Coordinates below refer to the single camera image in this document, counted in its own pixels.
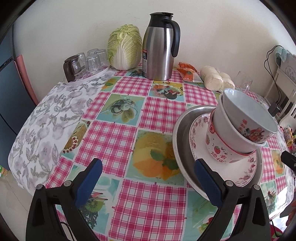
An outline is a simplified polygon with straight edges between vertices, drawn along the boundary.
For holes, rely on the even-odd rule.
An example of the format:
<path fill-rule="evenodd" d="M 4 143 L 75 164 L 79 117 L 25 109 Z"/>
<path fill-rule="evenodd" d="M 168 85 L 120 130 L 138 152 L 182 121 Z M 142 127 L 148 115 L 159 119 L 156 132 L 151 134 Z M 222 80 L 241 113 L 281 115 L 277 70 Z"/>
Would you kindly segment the round pink floral plate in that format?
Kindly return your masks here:
<path fill-rule="evenodd" d="M 195 160 L 202 158 L 207 165 L 216 171 L 224 180 L 231 180 L 236 186 L 243 187 L 255 176 L 259 157 L 257 151 L 235 163 L 220 163 L 208 152 L 206 132 L 210 113 L 201 114 L 194 119 L 189 130 L 189 145 Z"/>

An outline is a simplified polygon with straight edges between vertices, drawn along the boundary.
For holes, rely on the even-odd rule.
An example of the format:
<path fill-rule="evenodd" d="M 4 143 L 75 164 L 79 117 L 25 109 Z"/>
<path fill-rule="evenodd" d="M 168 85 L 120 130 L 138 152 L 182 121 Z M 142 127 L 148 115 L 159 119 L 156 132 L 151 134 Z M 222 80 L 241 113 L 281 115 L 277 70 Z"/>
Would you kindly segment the small red flower bowl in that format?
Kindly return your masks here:
<path fill-rule="evenodd" d="M 254 143 L 265 142 L 278 131 L 278 125 L 267 109 L 241 91 L 225 89 L 222 105 L 234 128 Z"/>

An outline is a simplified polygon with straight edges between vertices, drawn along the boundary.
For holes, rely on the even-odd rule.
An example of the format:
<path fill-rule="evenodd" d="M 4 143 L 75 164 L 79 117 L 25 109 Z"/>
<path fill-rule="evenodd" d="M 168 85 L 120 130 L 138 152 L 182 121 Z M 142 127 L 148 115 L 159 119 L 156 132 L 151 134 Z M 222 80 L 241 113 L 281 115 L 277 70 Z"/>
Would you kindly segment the strawberry pattern bowl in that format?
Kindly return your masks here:
<path fill-rule="evenodd" d="M 210 155 L 220 163 L 229 164 L 229 163 L 238 162 L 250 156 L 251 154 L 253 154 L 255 151 L 252 151 L 247 154 L 237 152 L 233 150 L 229 145 L 227 145 L 224 142 L 224 140 L 222 140 L 222 138 L 216 132 L 213 124 L 214 112 L 215 110 L 211 111 L 210 113 L 208 128 L 206 132 L 206 139 L 205 139 L 206 147 Z"/>

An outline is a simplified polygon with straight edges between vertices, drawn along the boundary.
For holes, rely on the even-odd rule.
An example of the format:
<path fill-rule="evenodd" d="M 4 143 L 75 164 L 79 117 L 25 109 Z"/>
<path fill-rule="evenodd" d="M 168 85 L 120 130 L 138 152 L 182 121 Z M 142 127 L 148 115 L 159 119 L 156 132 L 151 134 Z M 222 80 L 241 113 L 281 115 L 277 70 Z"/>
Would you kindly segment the stainless steel round plate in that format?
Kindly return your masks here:
<path fill-rule="evenodd" d="M 213 109 L 214 106 L 211 105 L 193 106 L 187 109 L 180 115 L 173 130 L 173 149 L 178 167 L 191 187 L 205 199 L 208 199 L 208 197 L 194 173 L 195 159 L 189 145 L 189 130 L 195 118 L 201 114 L 210 113 Z M 257 153 L 259 162 L 255 176 L 245 187 L 251 187 L 254 184 L 259 185 L 262 181 L 263 157 L 260 149 L 257 150 Z"/>

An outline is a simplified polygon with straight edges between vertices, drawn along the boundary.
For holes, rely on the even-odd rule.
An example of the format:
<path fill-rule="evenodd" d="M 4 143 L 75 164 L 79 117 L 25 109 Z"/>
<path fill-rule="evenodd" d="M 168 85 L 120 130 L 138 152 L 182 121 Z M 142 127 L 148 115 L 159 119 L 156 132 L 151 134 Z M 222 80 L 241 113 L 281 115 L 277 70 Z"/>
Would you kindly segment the white square bowl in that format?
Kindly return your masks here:
<path fill-rule="evenodd" d="M 222 138 L 231 149 L 242 154 L 248 154 L 260 147 L 266 146 L 267 141 L 262 143 L 252 142 L 234 128 L 223 107 L 222 96 L 223 94 L 220 94 L 218 104 L 212 117 L 215 131 L 219 137 Z"/>

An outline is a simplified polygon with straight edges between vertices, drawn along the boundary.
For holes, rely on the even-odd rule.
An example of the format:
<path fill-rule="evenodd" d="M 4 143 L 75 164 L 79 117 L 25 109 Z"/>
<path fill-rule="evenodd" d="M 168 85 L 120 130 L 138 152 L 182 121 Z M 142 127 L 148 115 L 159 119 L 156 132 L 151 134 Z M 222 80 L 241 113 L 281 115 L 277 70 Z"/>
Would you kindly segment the black charger on power strip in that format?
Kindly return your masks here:
<path fill-rule="evenodd" d="M 272 117 L 275 117 L 278 113 L 280 113 L 280 111 L 281 108 L 276 102 L 273 102 L 268 108 L 268 112 Z"/>

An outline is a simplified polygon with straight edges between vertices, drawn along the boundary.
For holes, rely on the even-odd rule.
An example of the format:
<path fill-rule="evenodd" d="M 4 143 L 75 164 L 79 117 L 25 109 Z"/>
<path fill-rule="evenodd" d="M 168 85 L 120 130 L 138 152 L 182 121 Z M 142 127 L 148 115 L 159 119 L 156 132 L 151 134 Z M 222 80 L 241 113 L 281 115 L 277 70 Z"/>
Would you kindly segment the white shelf rack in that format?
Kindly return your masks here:
<path fill-rule="evenodd" d="M 267 51 L 263 66 L 272 80 L 265 98 L 273 88 L 276 89 L 275 102 L 281 111 L 275 117 L 282 128 L 290 126 L 295 129 L 295 55 L 276 45 Z"/>

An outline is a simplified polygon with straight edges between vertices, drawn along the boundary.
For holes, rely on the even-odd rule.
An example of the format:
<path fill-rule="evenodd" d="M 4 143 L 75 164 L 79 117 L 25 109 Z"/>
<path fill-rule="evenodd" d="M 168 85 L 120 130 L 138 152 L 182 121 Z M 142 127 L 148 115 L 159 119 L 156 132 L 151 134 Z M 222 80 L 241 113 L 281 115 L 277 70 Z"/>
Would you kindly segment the grey floral cloth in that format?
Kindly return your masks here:
<path fill-rule="evenodd" d="M 89 80 L 59 82 L 41 100 L 18 133 L 8 162 L 18 185 L 34 194 L 58 165 L 63 147 L 103 85 L 115 73 L 106 72 Z"/>

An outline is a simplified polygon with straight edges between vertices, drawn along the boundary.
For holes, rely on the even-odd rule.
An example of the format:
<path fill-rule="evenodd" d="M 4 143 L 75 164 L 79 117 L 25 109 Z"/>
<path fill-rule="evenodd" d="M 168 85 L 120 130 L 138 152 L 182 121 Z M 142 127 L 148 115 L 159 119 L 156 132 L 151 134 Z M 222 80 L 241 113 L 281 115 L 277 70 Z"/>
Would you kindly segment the glass mug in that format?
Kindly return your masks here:
<path fill-rule="evenodd" d="M 247 94 L 250 86 L 253 83 L 252 78 L 243 71 L 239 71 L 234 78 L 235 89 Z"/>

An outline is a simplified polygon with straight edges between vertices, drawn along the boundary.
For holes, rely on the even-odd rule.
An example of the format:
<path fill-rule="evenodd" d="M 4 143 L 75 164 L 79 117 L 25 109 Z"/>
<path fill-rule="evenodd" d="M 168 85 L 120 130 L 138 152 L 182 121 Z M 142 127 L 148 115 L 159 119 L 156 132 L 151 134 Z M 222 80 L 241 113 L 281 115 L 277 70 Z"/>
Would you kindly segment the dark blue cabinet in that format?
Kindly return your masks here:
<path fill-rule="evenodd" d="M 16 68 L 13 30 L 1 42 L 1 140 L 13 143 L 36 105 Z"/>

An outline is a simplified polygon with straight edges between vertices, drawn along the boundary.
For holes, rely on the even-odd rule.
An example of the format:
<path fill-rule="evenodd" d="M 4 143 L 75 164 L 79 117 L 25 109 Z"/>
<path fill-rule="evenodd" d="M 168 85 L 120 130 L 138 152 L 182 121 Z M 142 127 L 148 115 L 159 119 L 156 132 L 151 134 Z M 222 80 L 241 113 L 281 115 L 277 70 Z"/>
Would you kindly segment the checkered pink tablecloth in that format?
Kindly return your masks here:
<path fill-rule="evenodd" d="M 216 105 L 219 93 L 141 76 L 140 67 L 99 81 L 59 84 L 46 100 L 54 134 L 69 137 L 52 149 L 56 162 L 46 187 L 60 186 L 99 158 L 103 172 L 81 213 L 100 240 L 197 240 L 216 207 L 182 176 L 173 151 L 179 116 L 196 105 Z"/>

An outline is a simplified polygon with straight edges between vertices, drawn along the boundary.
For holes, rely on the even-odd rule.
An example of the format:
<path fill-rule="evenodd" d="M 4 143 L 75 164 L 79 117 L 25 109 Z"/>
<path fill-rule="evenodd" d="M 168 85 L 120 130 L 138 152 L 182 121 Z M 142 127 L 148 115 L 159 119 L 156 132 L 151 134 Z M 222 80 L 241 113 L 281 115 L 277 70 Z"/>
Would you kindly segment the orange snack packet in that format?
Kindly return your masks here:
<path fill-rule="evenodd" d="M 190 82 L 190 83 L 203 82 L 200 77 L 200 72 L 198 72 L 196 68 L 189 63 L 179 62 L 177 71 L 180 74 L 182 80 L 185 82 Z"/>

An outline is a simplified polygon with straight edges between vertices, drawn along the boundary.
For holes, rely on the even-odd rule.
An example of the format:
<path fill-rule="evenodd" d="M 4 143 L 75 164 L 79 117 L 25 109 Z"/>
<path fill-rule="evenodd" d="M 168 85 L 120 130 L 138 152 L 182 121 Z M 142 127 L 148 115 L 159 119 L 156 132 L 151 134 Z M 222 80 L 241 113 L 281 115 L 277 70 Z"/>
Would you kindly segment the white tray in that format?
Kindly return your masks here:
<path fill-rule="evenodd" d="M 78 78 L 77 80 L 68 82 L 68 80 L 64 77 L 62 81 L 66 84 L 74 84 L 74 83 L 82 83 L 83 81 L 89 81 L 93 79 L 97 79 L 99 77 L 102 77 L 104 74 L 106 74 L 111 69 L 111 66 L 103 66 L 103 69 L 98 73 L 86 73 L 82 77 Z"/>

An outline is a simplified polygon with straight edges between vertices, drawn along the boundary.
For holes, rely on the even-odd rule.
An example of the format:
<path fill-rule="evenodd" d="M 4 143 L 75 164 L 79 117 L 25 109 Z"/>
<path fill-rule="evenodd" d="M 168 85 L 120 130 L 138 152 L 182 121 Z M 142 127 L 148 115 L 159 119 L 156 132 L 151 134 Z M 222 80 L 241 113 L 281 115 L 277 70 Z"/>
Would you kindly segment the steel thermos jug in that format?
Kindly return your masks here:
<path fill-rule="evenodd" d="M 142 44 L 142 75 L 151 80 L 165 81 L 172 75 L 181 30 L 172 20 L 173 13 L 155 12 L 150 16 Z"/>

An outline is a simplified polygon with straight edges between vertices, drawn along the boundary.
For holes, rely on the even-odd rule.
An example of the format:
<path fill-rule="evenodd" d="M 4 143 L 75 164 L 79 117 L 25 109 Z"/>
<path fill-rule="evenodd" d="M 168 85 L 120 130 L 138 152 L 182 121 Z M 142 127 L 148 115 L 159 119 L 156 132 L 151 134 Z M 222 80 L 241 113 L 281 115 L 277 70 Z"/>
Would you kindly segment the napa cabbage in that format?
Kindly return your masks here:
<path fill-rule="evenodd" d="M 122 25 L 110 34 L 107 58 L 117 70 L 129 70 L 139 65 L 142 59 L 142 38 L 137 26 Z"/>

